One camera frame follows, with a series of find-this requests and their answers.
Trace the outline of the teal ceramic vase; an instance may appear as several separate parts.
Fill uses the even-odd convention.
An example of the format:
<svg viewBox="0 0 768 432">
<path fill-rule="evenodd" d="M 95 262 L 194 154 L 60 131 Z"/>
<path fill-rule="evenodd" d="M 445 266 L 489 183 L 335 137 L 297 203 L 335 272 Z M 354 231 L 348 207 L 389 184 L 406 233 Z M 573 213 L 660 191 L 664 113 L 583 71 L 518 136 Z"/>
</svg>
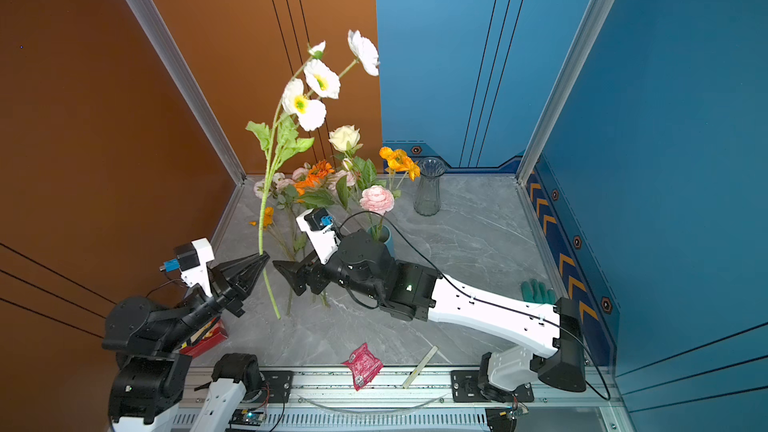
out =
<svg viewBox="0 0 768 432">
<path fill-rule="evenodd" d="M 396 257 L 394 239 L 387 225 L 372 225 L 368 228 L 368 233 L 372 238 L 382 243 L 393 258 Z"/>
</svg>

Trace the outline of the orange gerbera daisy stem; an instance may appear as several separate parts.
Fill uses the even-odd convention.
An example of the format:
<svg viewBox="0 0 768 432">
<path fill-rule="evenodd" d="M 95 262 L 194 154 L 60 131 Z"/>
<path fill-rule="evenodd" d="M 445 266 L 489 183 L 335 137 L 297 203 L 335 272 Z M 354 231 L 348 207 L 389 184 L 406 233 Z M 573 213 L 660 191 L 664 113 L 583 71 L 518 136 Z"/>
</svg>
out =
<svg viewBox="0 0 768 432">
<path fill-rule="evenodd" d="M 329 184 L 334 174 L 335 169 L 327 160 L 310 166 L 306 171 L 296 170 L 294 173 L 296 202 L 307 209 L 333 205 L 335 200 L 329 190 Z"/>
</svg>

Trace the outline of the pink ranunculus stem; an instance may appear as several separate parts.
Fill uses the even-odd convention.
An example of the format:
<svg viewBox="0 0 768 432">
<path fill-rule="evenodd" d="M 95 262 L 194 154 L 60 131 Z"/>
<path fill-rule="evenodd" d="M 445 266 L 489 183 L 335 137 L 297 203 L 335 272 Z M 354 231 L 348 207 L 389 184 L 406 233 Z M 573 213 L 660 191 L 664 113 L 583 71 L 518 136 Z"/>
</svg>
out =
<svg viewBox="0 0 768 432">
<path fill-rule="evenodd" d="M 384 225 L 384 216 L 394 209 L 395 202 L 401 195 L 399 190 L 392 193 L 387 188 L 387 181 L 379 179 L 375 185 L 360 192 L 348 188 L 346 179 L 342 178 L 336 185 L 336 193 L 345 210 L 355 208 L 354 213 L 368 217 L 370 226 Z"/>
</svg>

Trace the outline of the cream white rose stem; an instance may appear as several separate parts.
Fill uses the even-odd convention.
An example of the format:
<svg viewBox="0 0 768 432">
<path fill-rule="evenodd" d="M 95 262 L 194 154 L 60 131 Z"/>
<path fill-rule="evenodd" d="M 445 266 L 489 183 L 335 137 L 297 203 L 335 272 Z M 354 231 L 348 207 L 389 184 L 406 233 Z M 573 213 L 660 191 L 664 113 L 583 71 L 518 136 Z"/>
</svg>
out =
<svg viewBox="0 0 768 432">
<path fill-rule="evenodd" d="M 346 186 L 360 192 L 376 184 L 377 169 L 369 159 L 363 159 L 357 155 L 362 148 L 360 131 L 352 126 L 341 126 L 329 134 L 330 144 L 337 152 L 339 168 L 327 181 L 330 190 L 335 191 L 336 185 L 342 178 L 346 179 Z"/>
</svg>

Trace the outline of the clear glass vase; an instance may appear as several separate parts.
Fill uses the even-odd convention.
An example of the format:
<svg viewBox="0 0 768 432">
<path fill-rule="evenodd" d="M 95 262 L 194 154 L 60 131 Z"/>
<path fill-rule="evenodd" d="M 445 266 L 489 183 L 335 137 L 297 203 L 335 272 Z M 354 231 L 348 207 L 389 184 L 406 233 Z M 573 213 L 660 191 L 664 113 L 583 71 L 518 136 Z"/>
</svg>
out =
<svg viewBox="0 0 768 432">
<path fill-rule="evenodd" d="M 422 216 L 433 216 L 440 211 L 440 180 L 447 170 L 438 157 L 425 157 L 418 162 L 420 177 L 414 199 L 414 210 Z"/>
</svg>

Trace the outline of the white pink peony stem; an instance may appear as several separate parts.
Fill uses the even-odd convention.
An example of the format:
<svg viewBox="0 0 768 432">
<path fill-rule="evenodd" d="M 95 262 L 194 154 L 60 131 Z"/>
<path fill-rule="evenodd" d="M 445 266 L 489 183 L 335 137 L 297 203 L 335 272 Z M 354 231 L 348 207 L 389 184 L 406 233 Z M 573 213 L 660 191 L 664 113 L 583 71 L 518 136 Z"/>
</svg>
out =
<svg viewBox="0 0 768 432">
<path fill-rule="evenodd" d="M 347 44 L 353 59 L 341 72 L 334 72 L 323 62 L 326 43 L 307 49 L 307 57 L 293 72 L 285 85 L 270 124 L 248 122 L 246 130 L 259 142 L 265 157 L 265 172 L 261 181 L 258 215 L 258 252 L 265 253 L 264 232 L 268 197 L 275 174 L 289 159 L 311 149 L 315 139 L 303 137 L 326 122 L 326 99 L 337 100 L 341 82 L 354 67 L 361 66 L 370 76 L 379 75 L 379 53 L 374 43 L 358 30 L 347 33 Z"/>
</svg>

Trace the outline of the yellow orange poppy stem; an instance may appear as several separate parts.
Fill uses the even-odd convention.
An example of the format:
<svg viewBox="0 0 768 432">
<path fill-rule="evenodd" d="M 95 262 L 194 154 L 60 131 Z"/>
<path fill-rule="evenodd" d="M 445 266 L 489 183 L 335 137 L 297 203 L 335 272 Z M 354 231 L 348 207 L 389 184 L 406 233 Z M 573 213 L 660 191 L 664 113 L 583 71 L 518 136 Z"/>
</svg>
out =
<svg viewBox="0 0 768 432">
<path fill-rule="evenodd" d="M 405 178 L 414 181 L 421 175 L 419 165 L 408 156 L 405 150 L 382 147 L 379 150 L 379 156 L 385 162 L 387 188 L 392 193 L 400 189 Z"/>
</svg>

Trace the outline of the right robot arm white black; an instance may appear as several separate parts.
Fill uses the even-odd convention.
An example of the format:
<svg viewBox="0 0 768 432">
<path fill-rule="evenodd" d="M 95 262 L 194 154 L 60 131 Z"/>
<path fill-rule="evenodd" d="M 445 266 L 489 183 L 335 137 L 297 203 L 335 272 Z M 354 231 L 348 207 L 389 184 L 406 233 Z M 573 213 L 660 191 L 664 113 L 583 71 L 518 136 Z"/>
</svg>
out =
<svg viewBox="0 0 768 432">
<path fill-rule="evenodd" d="M 315 251 L 300 262 L 274 264 L 295 294 L 319 294 L 336 284 L 353 299 L 373 299 L 374 308 L 395 319 L 450 323 L 512 342 L 513 349 L 481 360 L 478 386 L 491 400 L 505 401 L 534 379 L 567 392 L 586 390 L 580 312 L 573 300 L 537 304 L 484 291 L 394 258 L 365 231 L 308 235 Z"/>
</svg>

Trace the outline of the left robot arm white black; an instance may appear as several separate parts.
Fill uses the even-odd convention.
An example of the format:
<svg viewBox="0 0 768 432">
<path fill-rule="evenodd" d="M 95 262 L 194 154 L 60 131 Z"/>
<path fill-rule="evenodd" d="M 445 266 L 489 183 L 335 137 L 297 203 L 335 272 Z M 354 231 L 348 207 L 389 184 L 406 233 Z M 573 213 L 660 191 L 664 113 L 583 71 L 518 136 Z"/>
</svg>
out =
<svg viewBox="0 0 768 432">
<path fill-rule="evenodd" d="M 266 253 L 252 254 L 207 268 L 212 294 L 195 285 L 173 308 L 134 296 L 112 309 L 102 342 L 116 353 L 119 368 L 108 401 L 112 431 L 171 429 L 192 363 L 181 346 L 225 311 L 242 316 L 269 260 Z"/>
</svg>

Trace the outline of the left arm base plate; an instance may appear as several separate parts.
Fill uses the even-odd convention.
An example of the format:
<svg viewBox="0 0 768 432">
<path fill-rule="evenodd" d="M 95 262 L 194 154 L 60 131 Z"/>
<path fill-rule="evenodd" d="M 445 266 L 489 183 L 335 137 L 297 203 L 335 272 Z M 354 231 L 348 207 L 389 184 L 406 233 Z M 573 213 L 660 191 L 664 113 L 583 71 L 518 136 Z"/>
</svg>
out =
<svg viewBox="0 0 768 432">
<path fill-rule="evenodd" d="M 262 370 L 261 388 L 254 399 L 258 405 L 287 404 L 293 386 L 294 372 L 291 370 Z"/>
</svg>

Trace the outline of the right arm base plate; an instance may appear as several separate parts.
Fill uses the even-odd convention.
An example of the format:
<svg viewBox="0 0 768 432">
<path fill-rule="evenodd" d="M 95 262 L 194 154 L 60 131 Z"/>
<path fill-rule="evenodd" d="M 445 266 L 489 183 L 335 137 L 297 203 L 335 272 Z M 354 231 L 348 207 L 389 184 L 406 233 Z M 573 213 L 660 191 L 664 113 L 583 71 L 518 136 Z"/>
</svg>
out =
<svg viewBox="0 0 768 432">
<path fill-rule="evenodd" d="M 532 403 L 535 400 L 529 383 L 513 391 L 492 386 L 479 370 L 453 370 L 450 372 L 453 401 L 456 403 L 498 402 Z"/>
</svg>

